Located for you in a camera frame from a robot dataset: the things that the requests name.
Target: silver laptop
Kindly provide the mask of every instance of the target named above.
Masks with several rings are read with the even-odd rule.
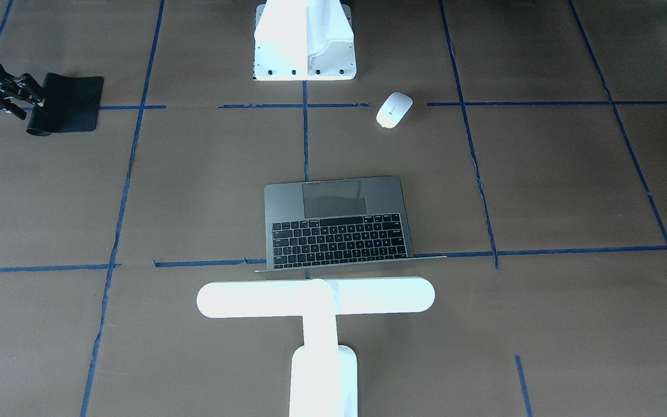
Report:
[[[398,177],[271,184],[264,207],[267,271],[413,259]]]

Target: computer mouse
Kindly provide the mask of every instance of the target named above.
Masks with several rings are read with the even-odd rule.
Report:
[[[413,99],[404,93],[395,92],[387,98],[382,107],[378,110],[376,120],[386,129],[395,127],[400,119],[405,116],[405,112],[413,105]]]

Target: trackpad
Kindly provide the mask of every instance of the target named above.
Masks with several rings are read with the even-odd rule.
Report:
[[[359,180],[303,183],[302,201],[308,218],[367,214]]]

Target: mouse pad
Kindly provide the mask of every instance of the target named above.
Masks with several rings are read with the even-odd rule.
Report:
[[[43,82],[45,104],[32,109],[27,133],[90,132],[96,129],[104,77],[68,77],[48,73]]]

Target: white t-shaped stand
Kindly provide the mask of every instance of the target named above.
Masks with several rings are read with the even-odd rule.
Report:
[[[432,303],[434,287],[422,277],[215,282],[197,294],[212,319],[302,316],[290,417],[357,417],[357,356],[339,346],[337,314],[422,312]]]
[[[254,77],[335,81],[357,74],[351,9],[339,0],[267,0],[256,8]]]

